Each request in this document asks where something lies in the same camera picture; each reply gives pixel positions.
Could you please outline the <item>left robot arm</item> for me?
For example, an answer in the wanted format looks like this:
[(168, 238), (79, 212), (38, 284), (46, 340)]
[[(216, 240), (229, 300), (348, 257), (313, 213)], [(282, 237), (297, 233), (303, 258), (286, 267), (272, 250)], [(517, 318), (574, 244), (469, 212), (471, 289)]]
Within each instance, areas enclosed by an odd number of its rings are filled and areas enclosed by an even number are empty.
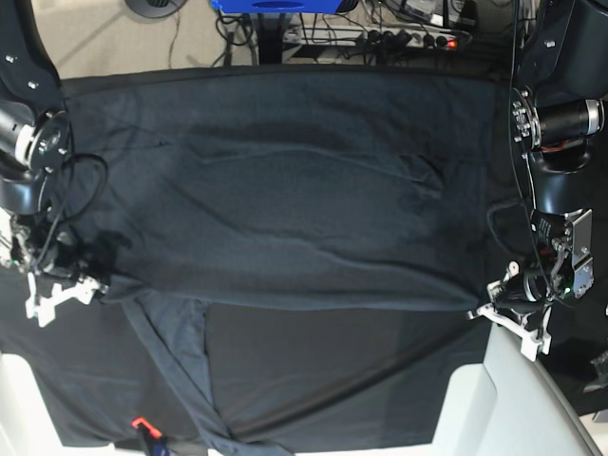
[(593, 286), (595, 138), (607, 123), (607, 4), (540, 1), (526, 18), (513, 4), (508, 86), (509, 158), (532, 246), (488, 287), (489, 319), (512, 331)]

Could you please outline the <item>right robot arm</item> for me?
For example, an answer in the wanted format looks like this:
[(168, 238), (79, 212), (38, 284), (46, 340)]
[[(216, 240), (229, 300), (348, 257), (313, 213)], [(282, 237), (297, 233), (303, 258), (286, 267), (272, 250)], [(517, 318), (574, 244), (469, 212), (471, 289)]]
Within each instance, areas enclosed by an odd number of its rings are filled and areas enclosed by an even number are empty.
[(73, 127), (54, 64), (40, 37), (30, 1), (1, 4), (1, 264), (28, 278), (30, 302), (83, 303), (106, 294), (95, 270), (65, 226), (64, 172), (105, 161), (74, 152)]

